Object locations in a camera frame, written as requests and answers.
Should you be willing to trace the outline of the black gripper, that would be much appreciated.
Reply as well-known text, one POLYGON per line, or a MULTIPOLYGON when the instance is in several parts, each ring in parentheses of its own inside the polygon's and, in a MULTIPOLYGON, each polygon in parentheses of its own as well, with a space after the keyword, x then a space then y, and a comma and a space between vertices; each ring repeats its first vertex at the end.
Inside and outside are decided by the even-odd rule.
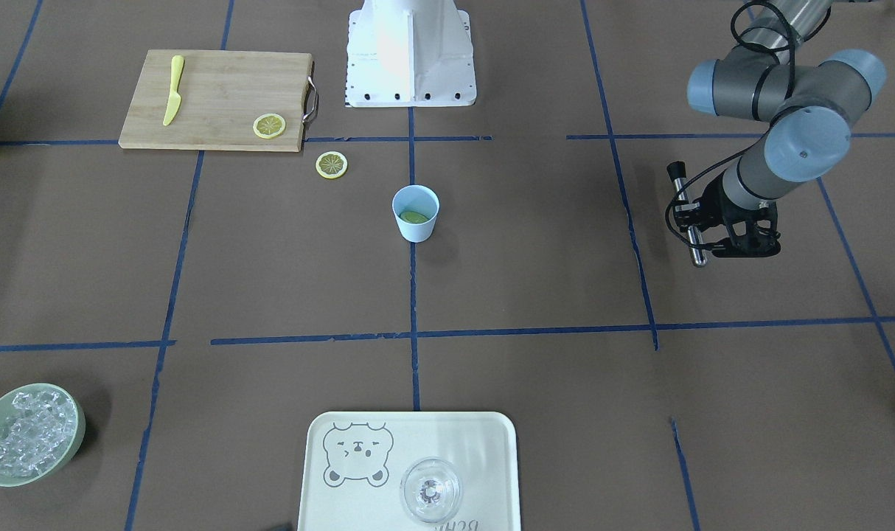
POLYGON ((775 203, 743 209, 726 198, 713 181, 696 201, 694 225, 703 233, 703 249, 717 258, 763 258, 781 251, 775 203))

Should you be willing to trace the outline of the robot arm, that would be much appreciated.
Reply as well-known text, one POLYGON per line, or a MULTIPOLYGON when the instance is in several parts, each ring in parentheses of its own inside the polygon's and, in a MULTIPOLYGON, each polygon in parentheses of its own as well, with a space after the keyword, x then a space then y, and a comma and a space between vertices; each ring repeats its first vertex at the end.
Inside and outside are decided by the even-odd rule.
POLYGON ((758 17, 737 29, 724 58, 697 64, 687 85, 695 111, 767 125, 753 145, 712 164, 703 194, 690 198, 686 165, 667 165, 675 194, 664 211, 667 229, 702 268, 717 258, 771 257, 781 251, 777 200, 821 178, 851 148, 852 127, 885 86, 882 61, 845 49, 814 67, 797 53, 829 20, 829 1, 758 1, 758 17))

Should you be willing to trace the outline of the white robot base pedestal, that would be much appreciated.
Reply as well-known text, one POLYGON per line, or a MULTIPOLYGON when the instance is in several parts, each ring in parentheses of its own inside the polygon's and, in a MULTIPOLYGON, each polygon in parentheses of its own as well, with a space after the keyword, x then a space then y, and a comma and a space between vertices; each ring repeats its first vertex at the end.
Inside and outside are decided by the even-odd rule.
POLYGON ((447 108, 478 99, 467 11, 453 1, 366 1, 347 22, 344 103, 447 108))

